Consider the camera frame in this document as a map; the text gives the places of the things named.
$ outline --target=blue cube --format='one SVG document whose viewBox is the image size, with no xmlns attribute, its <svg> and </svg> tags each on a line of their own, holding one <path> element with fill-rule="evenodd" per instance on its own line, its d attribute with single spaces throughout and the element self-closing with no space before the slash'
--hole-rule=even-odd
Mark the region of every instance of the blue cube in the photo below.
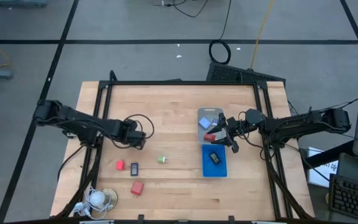
<svg viewBox="0 0 358 224">
<path fill-rule="evenodd" d="M 205 129 L 207 130 L 209 128 L 209 126 L 211 125 L 211 122 L 208 121 L 208 119 L 206 118 L 202 118 L 201 120 L 198 121 L 198 123 Z"/>
<path fill-rule="evenodd" d="M 218 125 L 218 119 L 213 119 L 213 120 L 212 120 L 212 125 L 213 125 L 213 126 Z"/>
</svg>

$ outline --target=white cable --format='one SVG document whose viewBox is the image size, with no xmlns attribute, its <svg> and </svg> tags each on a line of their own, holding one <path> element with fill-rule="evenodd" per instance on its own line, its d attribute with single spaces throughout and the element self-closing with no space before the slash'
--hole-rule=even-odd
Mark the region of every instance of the white cable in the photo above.
<svg viewBox="0 0 358 224">
<path fill-rule="evenodd" d="M 93 206 L 90 202 L 90 195 L 95 192 L 101 192 L 101 191 L 95 190 L 91 186 L 91 188 L 89 189 L 88 192 L 84 192 L 86 202 L 82 205 L 82 207 L 78 208 L 77 210 L 73 210 L 73 212 L 78 212 L 78 214 L 81 216 L 86 215 L 93 220 L 100 220 L 100 219 L 104 218 L 104 216 L 106 216 L 106 214 L 107 214 L 108 207 L 111 203 L 111 195 L 102 192 L 103 194 L 108 195 L 109 202 L 107 204 L 105 204 L 103 208 L 98 208 L 98 207 Z M 96 210 L 97 212 L 104 212 L 103 216 L 101 216 L 99 218 L 92 217 L 92 214 L 90 213 L 90 208 L 92 208 L 93 210 Z"/>
</svg>

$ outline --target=black keyboard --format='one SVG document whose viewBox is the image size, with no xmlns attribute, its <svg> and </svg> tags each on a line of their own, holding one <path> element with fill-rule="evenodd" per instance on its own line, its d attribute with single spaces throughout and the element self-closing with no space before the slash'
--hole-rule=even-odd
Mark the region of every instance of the black keyboard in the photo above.
<svg viewBox="0 0 358 224">
<path fill-rule="evenodd" d="M 222 65 L 220 63 L 211 62 L 209 65 L 209 71 L 207 75 L 207 81 L 281 81 L 285 85 L 285 79 L 266 75 L 258 72 L 254 72 L 251 69 L 241 69 L 228 65 Z"/>
<path fill-rule="evenodd" d="M 358 219 L 358 181 L 331 174 L 329 209 Z"/>
</svg>

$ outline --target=small red block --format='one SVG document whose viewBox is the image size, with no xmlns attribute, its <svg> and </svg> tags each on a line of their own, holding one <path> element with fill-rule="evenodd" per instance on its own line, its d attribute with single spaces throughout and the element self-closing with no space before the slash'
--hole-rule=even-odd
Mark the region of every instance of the small red block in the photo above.
<svg viewBox="0 0 358 224">
<path fill-rule="evenodd" d="M 209 141 L 209 142 L 213 142 L 213 141 L 215 141 L 215 135 L 214 134 L 205 134 L 204 135 L 204 140 Z"/>
<path fill-rule="evenodd" d="M 143 183 L 139 181 L 135 181 L 132 186 L 131 193 L 136 195 L 141 195 L 143 191 Z"/>
<path fill-rule="evenodd" d="M 124 161 L 117 161 L 116 169 L 117 170 L 124 170 L 125 169 L 125 162 Z"/>
</svg>

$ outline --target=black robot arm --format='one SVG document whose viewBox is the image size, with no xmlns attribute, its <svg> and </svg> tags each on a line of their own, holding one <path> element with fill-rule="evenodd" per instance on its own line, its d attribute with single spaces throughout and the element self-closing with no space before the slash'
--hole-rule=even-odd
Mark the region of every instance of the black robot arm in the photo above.
<svg viewBox="0 0 358 224">
<path fill-rule="evenodd" d="M 259 129 L 259 133 L 267 141 L 266 145 L 283 147 L 291 138 L 299 139 L 304 135 L 321 131 L 342 134 L 346 133 L 350 128 L 351 124 L 347 112 L 339 108 L 309 110 L 305 114 L 279 119 L 267 118 L 260 111 L 249 109 L 246 111 L 245 121 L 236 121 L 231 117 L 226 122 L 223 113 L 220 113 L 218 125 L 210 130 L 208 134 L 224 129 L 226 137 L 212 143 L 231 146 L 233 152 L 236 153 L 239 147 L 234 138 L 256 129 Z"/>
<path fill-rule="evenodd" d="M 94 147 L 98 133 L 119 143 L 143 149 L 145 133 L 136 131 L 131 119 L 103 120 L 62 105 L 56 100 L 40 100 L 33 115 L 37 126 L 54 126 L 78 136 L 81 145 Z"/>
</svg>

